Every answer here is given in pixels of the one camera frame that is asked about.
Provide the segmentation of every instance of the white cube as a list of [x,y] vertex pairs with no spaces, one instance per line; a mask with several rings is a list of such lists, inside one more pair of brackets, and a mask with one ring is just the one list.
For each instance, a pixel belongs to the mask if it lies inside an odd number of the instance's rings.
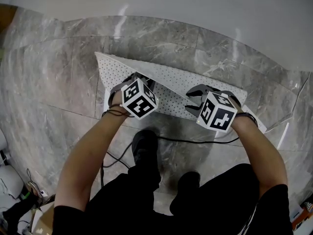
[[197,124],[209,130],[227,132],[236,114],[237,109],[226,94],[209,92]]
[[158,107],[158,98],[140,78],[122,89],[123,107],[136,119],[142,119]]

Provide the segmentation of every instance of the bracelet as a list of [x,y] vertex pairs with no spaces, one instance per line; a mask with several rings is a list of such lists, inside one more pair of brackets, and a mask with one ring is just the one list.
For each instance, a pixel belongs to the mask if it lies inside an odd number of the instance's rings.
[[254,117],[253,115],[251,115],[249,112],[240,112],[240,113],[237,113],[236,116],[235,116],[235,118],[236,118],[236,117],[248,117],[248,118],[250,118],[250,119],[255,123],[256,126],[258,126],[257,120],[256,120],[255,117]]
[[127,113],[124,113],[124,112],[120,112],[120,111],[118,111],[118,110],[113,110],[113,109],[111,109],[112,107],[115,107],[115,106],[122,107],[121,104],[113,104],[113,105],[111,105],[111,107],[110,107],[107,111],[105,111],[105,112],[102,114],[101,117],[103,117],[103,116],[105,115],[105,113],[108,112],[108,113],[110,113],[110,114],[112,114],[112,115],[114,115],[114,116],[118,116],[118,117],[120,117],[120,116],[127,116],[127,117],[129,117],[129,118],[134,118],[134,116],[130,116],[128,112],[127,112]]

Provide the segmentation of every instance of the black pants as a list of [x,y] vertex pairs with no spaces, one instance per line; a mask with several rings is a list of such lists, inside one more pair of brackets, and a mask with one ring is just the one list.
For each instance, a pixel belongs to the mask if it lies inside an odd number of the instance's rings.
[[135,227],[162,224],[167,230],[186,231],[184,224],[188,222],[191,228],[205,226],[210,232],[237,235],[259,198],[259,182],[251,166],[239,164],[193,192],[179,191],[170,206],[174,216],[166,216],[153,210],[153,192],[160,179],[157,170],[136,165],[106,184],[86,212],[93,224],[108,222],[119,229],[128,227],[126,221]]

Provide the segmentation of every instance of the white wall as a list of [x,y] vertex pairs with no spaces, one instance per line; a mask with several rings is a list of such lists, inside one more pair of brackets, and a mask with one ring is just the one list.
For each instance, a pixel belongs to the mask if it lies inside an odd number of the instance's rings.
[[103,15],[172,19],[245,43],[291,70],[313,71],[313,0],[0,0],[67,21]]

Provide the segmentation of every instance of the hand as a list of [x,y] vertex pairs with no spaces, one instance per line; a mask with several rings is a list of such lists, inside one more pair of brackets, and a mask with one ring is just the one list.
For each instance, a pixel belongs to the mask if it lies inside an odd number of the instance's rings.
[[122,91],[119,90],[114,94],[112,104],[122,104]]
[[[119,104],[122,105],[122,91],[119,90],[114,94],[113,100],[112,100],[112,105],[114,104]],[[127,110],[125,108],[123,108],[122,106],[113,106],[111,107],[111,109],[115,109],[118,110],[120,112],[123,113],[128,113]]]
[[233,105],[235,106],[235,108],[238,110],[237,113],[243,112],[242,109],[239,107],[239,105],[238,105],[231,97],[228,97],[228,99],[233,103]]

